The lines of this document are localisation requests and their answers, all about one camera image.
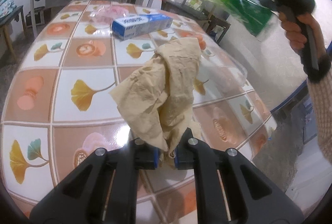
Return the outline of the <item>white knit sleeve forearm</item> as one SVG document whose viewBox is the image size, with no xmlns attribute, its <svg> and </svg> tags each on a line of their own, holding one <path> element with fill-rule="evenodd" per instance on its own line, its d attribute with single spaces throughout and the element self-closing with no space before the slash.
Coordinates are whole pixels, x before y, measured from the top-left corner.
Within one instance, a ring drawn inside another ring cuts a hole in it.
<svg viewBox="0 0 332 224">
<path fill-rule="evenodd" d="M 323 42 L 317 41 L 319 70 L 304 66 L 317 124 L 319 148 L 326 160 L 331 161 L 331 58 Z"/>
</svg>

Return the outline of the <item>person's right hand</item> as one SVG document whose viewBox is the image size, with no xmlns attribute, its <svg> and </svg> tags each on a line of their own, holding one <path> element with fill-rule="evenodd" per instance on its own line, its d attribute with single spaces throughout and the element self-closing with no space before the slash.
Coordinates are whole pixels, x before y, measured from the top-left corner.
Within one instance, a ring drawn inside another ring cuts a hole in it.
<svg viewBox="0 0 332 224">
<path fill-rule="evenodd" d="M 278 17 L 281 21 L 281 27 L 285 30 L 285 36 L 290 42 L 290 47 L 300 55 L 304 44 L 307 42 L 307 38 L 302 34 L 301 28 L 296 23 L 288 21 L 284 13 L 279 13 Z M 326 49 L 318 21 L 309 13 L 300 15 L 297 18 L 301 23 L 311 27 L 315 39 L 317 58 L 321 58 L 326 54 Z"/>
</svg>

